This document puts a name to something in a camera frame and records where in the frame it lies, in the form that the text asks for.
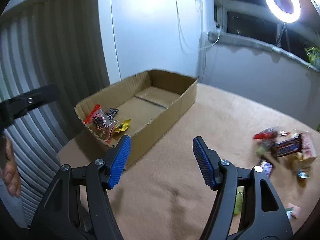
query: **table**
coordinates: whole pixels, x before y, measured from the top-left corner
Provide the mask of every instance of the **table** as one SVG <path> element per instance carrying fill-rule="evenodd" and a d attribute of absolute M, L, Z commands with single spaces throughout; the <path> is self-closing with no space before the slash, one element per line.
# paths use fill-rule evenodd
<path fill-rule="evenodd" d="M 259 163 L 255 133 L 281 126 L 285 130 L 309 131 L 320 153 L 320 134 L 274 109 L 223 90 L 198 84 L 196 102 L 175 125 L 108 192 L 124 239 L 199 239 L 209 217 L 216 192 L 204 183 L 192 152 L 192 140 L 202 136 L 220 158 L 237 167 L 251 169 Z M 87 131 L 72 139 L 58 154 L 60 163 L 84 166 L 103 156 L 105 149 Z M 291 221 L 293 232 L 304 223 L 320 198 L 320 164 L 312 164 L 305 187 L 284 165 L 275 163 L 271 181 L 284 206 L 301 207 Z M 87 208 L 85 187 L 82 202 Z M 229 234 L 235 233 L 235 216 Z"/>

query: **open cardboard box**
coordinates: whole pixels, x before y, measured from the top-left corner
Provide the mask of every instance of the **open cardboard box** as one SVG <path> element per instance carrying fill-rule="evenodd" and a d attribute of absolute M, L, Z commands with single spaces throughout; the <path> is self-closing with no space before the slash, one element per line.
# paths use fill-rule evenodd
<path fill-rule="evenodd" d="M 197 79 L 163 70 L 145 71 L 106 87 L 79 102 L 75 111 L 83 120 L 96 104 L 103 111 L 118 108 L 114 120 L 131 119 L 125 133 L 108 142 L 91 132 L 100 144 L 115 147 L 123 134 L 131 137 L 131 151 L 125 168 L 140 158 L 192 106 Z"/>

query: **blue ribbed rubber pad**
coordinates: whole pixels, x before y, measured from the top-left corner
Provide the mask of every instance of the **blue ribbed rubber pad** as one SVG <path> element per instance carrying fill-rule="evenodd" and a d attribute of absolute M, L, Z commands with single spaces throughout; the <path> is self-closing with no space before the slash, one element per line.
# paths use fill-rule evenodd
<path fill-rule="evenodd" d="M 108 185 L 110 187 L 110 189 L 112 189 L 114 187 L 114 185 L 118 184 L 124 165 L 127 161 L 127 158 L 129 156 L 131 150 L 131 139 L 128 136 L 124 143 L 122 144 L 119 153 L 115 159 L 115 161 L 113 162 L 111 169 L 110 169 L 110 179 L 108 182 Z"/>
<path fill-rule="evenodd" d="M 213 180 L 213 168 L 197 138 L 193 139 L 192 148 L 193 154 L 196 157 L 200 171 L 202 173 L 202 177 L 204 178 L 204 182 L 209 187 L 213 187 L 216 184 Z"/>

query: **ring light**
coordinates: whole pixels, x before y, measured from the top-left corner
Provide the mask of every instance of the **ring light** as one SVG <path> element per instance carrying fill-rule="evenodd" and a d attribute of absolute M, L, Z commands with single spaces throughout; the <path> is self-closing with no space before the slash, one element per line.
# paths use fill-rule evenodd
<path fill-rule="evenodd" d="M 266 0 L 270 11 L 281 21 L 285 23 L 293 23 L 299 19 L 301 7 L 299 0 L 290 0 L 293 4 L 293 13 L 287 13 L 281 10 L 274 0 Z"/>

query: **corrugated panel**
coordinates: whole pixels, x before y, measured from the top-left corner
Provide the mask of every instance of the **corrugated panel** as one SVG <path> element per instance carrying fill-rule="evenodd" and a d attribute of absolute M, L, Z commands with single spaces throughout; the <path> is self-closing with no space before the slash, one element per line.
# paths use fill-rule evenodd
<path fill-rule="evenodd" d="M 0 101 L 50 83 L 60 88 L 59 101 L 5 131 L 19 166 L 28 224 L 60 167 L 58 151 L 82 128 L 73 106 L 109 85 L 97 0 L 46 0 L 0 22 Z"/>

